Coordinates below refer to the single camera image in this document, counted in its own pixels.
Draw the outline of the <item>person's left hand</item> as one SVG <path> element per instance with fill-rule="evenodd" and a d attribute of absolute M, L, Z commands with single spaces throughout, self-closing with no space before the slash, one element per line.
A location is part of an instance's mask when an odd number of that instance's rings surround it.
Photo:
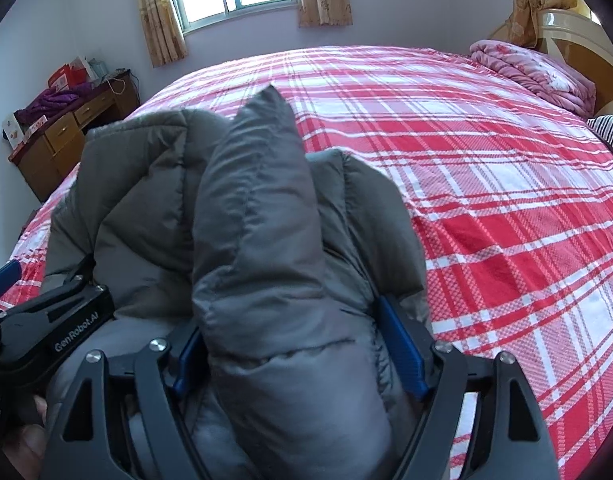
<path fill-rule="evenodd" d="M 14 443 L 5 445 L 4 455 L 24 480 L 37 480 L 40 478 L 42 461 L 46 451 L 47 436 L 46 413 L 47 402 L 40 396 L 34 396 L 37 414 L 42 422 L 24 426 L 18 433 Z"/>

